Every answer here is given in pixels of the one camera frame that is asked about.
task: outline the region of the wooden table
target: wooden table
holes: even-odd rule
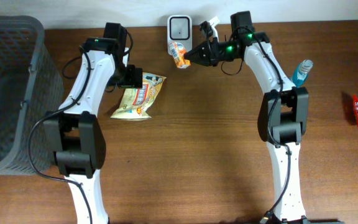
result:
[[[309,219],[358,223],[358,21],[255,24],[265,30],[290,76],[304,59],[314,68],[308,129],[300,156],[301,192]],[[167,54],[166,27],[128,28],[130,63],[166,76],[147,111],[152,119],[109,119],[123,90],[104,94],[99,123],[107,142],[103,202],[114,223],[257,221],[274,200],[272,165],[257,132],[262,92],[251,70],[179,70]],[[218,26],[220,38],[229,25]],[[78,45],[103,29],[47,30],[45,45],[59,68]],[[202,40],[193,28],[193,46]],[[240,61],[227,64],[235,71]],[[75,75],[78,63],[67,71]],[[65,80],[66,94],[73,81]],[[55,167],[48,174],[58,175]],[[37,176],[0,176],[0,223],[76,223],[67,184]]]

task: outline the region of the laundry basket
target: laundry basket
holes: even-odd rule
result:
[[[0,16],[0,174],[33,174],[26,151],[30,129],[62,98],[63,81],[44,46],[42,24],[29,16]],[[48,169],[42,126],[31,146],[35,166]]]

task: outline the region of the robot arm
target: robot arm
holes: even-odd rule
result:
[[[45,135],[51,146],[51,163],[58,166],[66,180],[81,184],[89,204],[91,215],[79,188],[69,183],[78,224],[109,223],[100,187],[100,169],[106,156],[106,142],[97,115],[106,86],[142,88],[142,69],[127,65],[129,54],[125,49],[126,35],[127,31],[120,24],[107,23],[103,38],[89,38],[82,45],[86,55],[82,56],[80,72],[59,109],[71,105],[80,92],[84,92],[77,104],[59,116],[44,121]],[[88,68],[86,57],[91,68]],[[68,134],[76,129],[78,136]]]
[[[267,35],[264,32],[255,32],[249,11],[233,14],[231,26],[233,33],[228,41],[219,42],[217,38],[213,38],[212,41],[206,40],[187,52],[185,59],[204,66],[216,66],[222,61],[230,62],[241,58],[251,68],[264,94],[258,117],[258,131],[260,138],[267,142],[272,160],[275,201],[279,200],[289,178],[287,190],[274,208],[272,218],[264,218],[260,223],[309,223],[301,200],[298,167],[301,137],[306,131],[308,92],[306,88],[296,88],[284,74],[274,57]],[[257,40],[260,41],[263,49],[260,48]],[[281,93],[278,75],[281,76],[283,84]],[[278,99],[277,106],[272,109],[276,99]],[[292,110],[282,113],[282,106]],[[272,116],[268,122],[270,110]],[[269,138],[269,129],[275,141]],[[289,170],[287,150],[276,146],[274,142],[286,144],[290,148]]]

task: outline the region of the black cable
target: black cable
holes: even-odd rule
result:
[[[34,126],[32,127],[31,131],[30,131],[30,134],[29,134],[29,138],[27,139],[27,153],[29,155],[29,160],[30,160],[30,165],[31,165],[31,168],[34,170],[34,172],[43,177],[43,178],[46,178],[46,179],[49,179],[49,180],[57,180],[57,181],[60,181],[60,182],[65,182],[65,183],[69,183],[69,184],[73,184],[75,186],[78,187],[78,189],[80,190],[81,194],[82,194],[82,197],[84,198],[84,201],[85,201],[85,204],[86,204],[86,207],[88,209],[88,213],[89,213],[89,219],[90,219],[90,223],[92,224],[92,213],[91,213],[91,207],[89,205],[89,202],[88,202],[88,199],[86,198],[86,195],[84,193],[84,190],[82,189],[80,183],[77,183],[75,181],[72,181],[72,180],[66,180],[66,179],[63,179],[63,178],[59,178],[59,177],[52,177],[52,176],[49,176],[49,175],[46,175],[46,174],[43,174],[41,173],[35,166],[34,166],[34,163],[32,161],[32,158],[31,158],[31,138],[34,134],[34,131],[36,130],[36,128],[42,124],[44,121],[56,116],[56,115],[59,115],[60,113],[64,112],[65,110],[71,108],[72,106],[76,105],[77,102],[81,99],[82,95],[84,94],[85,92],[85,89],[86,89],[86,86],[88,85],[88,82],[89,82],[89,79],[90,79],[90,76],[91,76],[91,62],[90,62],[90,58],[88,57],[88,54],[85,52],[84,48],[80,46],[80,49],[81,51],[84,53],[85,57],[86,57],[86,61],[88,62],[88,73],[87,73],[87,76],[86,76],[86,80],[84,82],[84,85],[82,87],[82,90],[80,92],[80,94],[77,96],[76,99],[72,99],[73,102],[62,108],[62,109],[59,109],[59,110],[56,110],[55,112],[51,113],[51,114],[48,114],[46,116],[44,116],[43,118],[41,118],[40,120],[38,120]]]
[[[131,52],[131,50],[132,50],[132,47],[134,46],[134,39],[132,39],[132,36],[131,36],[131,34],[128,32],[128,30],[127,30],[127,34],[128,34],[128,36],[129,36],[129,39],[131,40],[131,46],[129,46],[129,49],[124,52],[124,56],[127,55],[127,54],[129,54],[129,52]]]
[[[233,38],[233,35],[239,30],[239,29],[245,29],[248,32],[250,32],[253,36],[253,38],[255,38],[256,42],[259,45],[260,50],[262,51],[263,55],[265,56],[265,58],[267,58],[267,60],[270,62],[270,64],[272,64],[272,67],[274,68],[277,77],[278,77],[278,83],[280,85],[280,91],[278,92],[278,95],[276,97],[276,99],[274,99],[273,105],[270,109],[270,111],[268,112],[268,120],[267,120],[267,132],[268,132],[268,137],[269,139],[274,143],[274,145],[276,147],[284,147],[287,150],[287,155],[288,155],[288,168],[287,168],[287,179],[285,181],[285,185],[284,185],[284,189],[282,191],[282,193],[280,194],[280,196],[278,197],[277,201],[274,203],[274,205],[271,207],[271,209],[269,211],[267,211],[269,217],[271,217],[274,208],[280,203],[281,199],[283,198],[285,192],[287,191],[288,188],[288,184],[290,182],[290,174],[291,174],[291,150],[290,147],[288,147],[288,145],[286,144],[281,144],[280,142],[276,141],[273,136],[272,136],[272,130],[270,129],[270,120],[272,119],[272,114],[273,114],[273,110],[277,105],[278,100],[280,99],[280,96],[283,92],[284,86],[283,86],[283,79],[281,78],[280,72],[278,71],[277,66],[274,64],[273,60],[269,57],[268,54],[266,54],[266,51],[264,50],[264,48],[262,47],[262,44],[260,43],[260,40],[258,39],[258,37],[255,35],[255,33],[250,30],[248,27],[244,27],[244,26],[239,26],[237,28],[234,29],[234,31],[232,32],[232,34],[230,35],[229,41]]]
[[[227,62],[227,61],[222,62],[222,64],[221,64],[221,70],[222,70],[222,72],[223,72],[223,73],[225,73],[226,75],[237,75],[238,73],[240,73],[240,72],[241,72],[241,69],[242,69],[242,62],[243,62],[242,60],[241,60],[240,69],[239,69],[236,73],[234,73],[234,74],[227,73],[227,72],[225,72],[225,71],[223,70],[223,64],[224,64],[225,62]]]
[[[74,77],[69,77],[69,76],[67,76],[66,73],[65,73],[65,70],[66,70],[66,67],[69,66],[69,64],[71,64],[72,62],[74,62],[74,61],[76,61],[76,60],[78,60],[78,59],[80,59],[80,58],[82,58],[82,57],[81,57],[81,56],[75,57],[75,58],[69,60],[69,61],[65,64],[65,66],[63,66],[63,68],[62,68],[62,75],[63,75],[63,77],[65,77],[65,78],[67,78],[67,79],[74,79],[74,78],[77,77],[77,76],[74,76]]]
[[[116,86],[112,90],[107,90],[107,87],[106,87],[106,89],[104,89],[104,91],[106,93],[112,93],[112,92],[114,92],[116,90],[116,88],[117,88],[117,83],[116,83]]]
[[[131,50],[132,50],[132,47],[134,46],[134,39],[132,38],[132,36],[131,36],[131,34],[128,32],[128,30],[127,30],[127,34],[128,34],[128,36],[129,36],[129,39],[131,40],[131,46],[129,47],[129,49],[128,49],[126,52],[124,52],[124,56],[127,55],[127,54],[129,54],[129,52],[131,52]],[[74,61],[76,61],[76,60],[78,60],[78,59],[80,59],[80,58],[82,58],[82,56],[75,57],[75,58],[69,60],[69,61],[65,64],[65,66],[63,66],[63,68],[62,68],[62,75],[63,75],[63,77],[65,77],[65,78],[67,78],[67,79],[74,79],[74,78],[77,77],[77,76],[74,76],[74,77],[69,77],[69,76],[67,76],[65,70],[66,70],[67,66],[69,66],[71,63],[73,63]]]

